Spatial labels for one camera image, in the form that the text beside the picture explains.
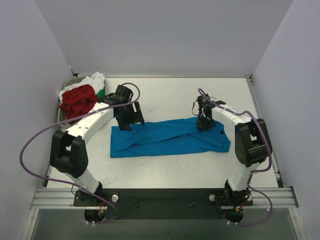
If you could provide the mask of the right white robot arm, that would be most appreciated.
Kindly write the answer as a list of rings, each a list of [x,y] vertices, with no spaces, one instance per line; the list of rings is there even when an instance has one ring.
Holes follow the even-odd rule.
[[[266,123],[251,113],[236,113],[224,101],[211,101],[208,94],[197,97],[196,128],[208,131],[222,124],[234,133],[236,172],[225,182],[230,196],[244,194],[255,173],[268,171],[272,166],[272,146]]]

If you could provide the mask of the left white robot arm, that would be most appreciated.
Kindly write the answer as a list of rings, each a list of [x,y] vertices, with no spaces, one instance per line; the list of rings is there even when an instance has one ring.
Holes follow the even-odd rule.
[[[92,206],[101,203],[103,186],[88,169],[90,139],[112,119],[116,119],[120,131],[131,131],[131,126],[137,123],[145,124],[140,104],[133,99],[129,85],[128,82],[118,85],[115,92],[101,97],[73,126],[57,130],[52,136],[49,164],[69,177]]]

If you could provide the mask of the blue t shirt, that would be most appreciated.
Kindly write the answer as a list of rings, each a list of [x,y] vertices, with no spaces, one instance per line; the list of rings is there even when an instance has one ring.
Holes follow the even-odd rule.
[[[181,118],[134,124],[131,131],[111,128],[110,157],[184,155],[205,152],[228,153],[231,142],[223,124],[215,121],[205,131],[196,128],[197,118]]]

